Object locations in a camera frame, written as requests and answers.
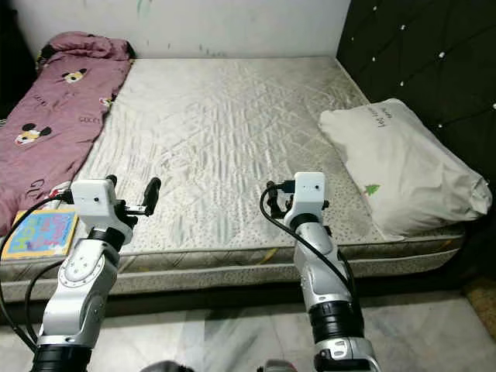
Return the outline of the yellow-framed colourful puzzle board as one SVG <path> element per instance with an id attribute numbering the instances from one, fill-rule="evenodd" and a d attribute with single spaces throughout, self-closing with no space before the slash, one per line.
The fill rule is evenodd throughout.
<path id="1" fill-rule="evenodd" d="M 36 210 L 9 235 L 3 261 L 56 257 L 70 251 L 78 216 L 72 209 Z"/>

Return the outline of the white pillow with text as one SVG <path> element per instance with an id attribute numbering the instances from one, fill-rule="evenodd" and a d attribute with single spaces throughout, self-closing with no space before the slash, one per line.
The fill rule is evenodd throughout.
<path id="1" fill-rule="evenodd" d="M 485 178 L 399 99 L 323 111 L 318 125 L 387 236 L 474 221 L 492 206 Z"/>

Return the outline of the pink cartoon mouse blanket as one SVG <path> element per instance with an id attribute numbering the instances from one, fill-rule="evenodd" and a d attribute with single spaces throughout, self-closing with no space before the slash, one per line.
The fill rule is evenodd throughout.
<path id="1" fill-rule="evenodd" d="M 74 180 L 137 57 L 128 40 L 65 32 L 40 50 L 38 77 L 0 130 L 0 233 Z"/>

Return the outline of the beige quilted mattress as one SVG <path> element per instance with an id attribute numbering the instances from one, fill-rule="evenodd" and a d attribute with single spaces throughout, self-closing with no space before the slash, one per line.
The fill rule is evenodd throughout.
<path id="1" fill-rule="evenodd" d="M 120 198 L 158 177 L 156 211 L 124 246 L 115 295 L 295 282 L 294 239 L 267 221 L 266 181 L 322 171 L 332 241 L 360 276 L 439 268 L 467 222 L 383 234 L 319 128 L 327 110 L 370 102 L 331 57 L 135 61 L 77 178 L 119 178 Z"/>

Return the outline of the dark bed base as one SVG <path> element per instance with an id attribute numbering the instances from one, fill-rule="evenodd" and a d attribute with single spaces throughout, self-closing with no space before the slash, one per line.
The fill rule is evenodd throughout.
<path id="1" fill-rule="evenodd" d="M 383 295 L 429 293 L 467 286 L 479 277 L 496 280 L 496 256 L 457 254 L 437 270 L 397 277 L 361 277 L 356 293 L 361 302 Z M 202 290 L 164 291 L 151 294 L 111 295 L 106 318 L 146 315 L 156 312 L 195 311 L 208 308 L 250 308 L 265 305 L 295 304 L 302 311 L 300 284 L 253 284 L 253 286 L 202 288 Z"/>

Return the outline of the grey robot right leg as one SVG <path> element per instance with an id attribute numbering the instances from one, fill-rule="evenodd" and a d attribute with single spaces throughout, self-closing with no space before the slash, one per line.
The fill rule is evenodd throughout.
<path id="1" fill-rule="evenodd" d="M 257 372 L 298 372 L 298 370 L 286 360 L 268 359 L 257 368 Z"/>

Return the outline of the black tufted headboard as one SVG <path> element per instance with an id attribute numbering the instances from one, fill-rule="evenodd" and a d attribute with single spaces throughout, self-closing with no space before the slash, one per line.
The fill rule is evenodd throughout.
<path id="1" fill-rule="evenodd" d="M 336 56 L 496 184 L 496 0 L 351 0 Z"/>

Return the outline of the brown floor mat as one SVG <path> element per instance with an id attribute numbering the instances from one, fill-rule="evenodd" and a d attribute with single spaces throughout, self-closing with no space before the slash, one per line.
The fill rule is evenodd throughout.
<path id="1" fill-rule="evenodd" d="M 462 287 L 462 293 L 496 342 L 496 279 L 475 277 Z"/>

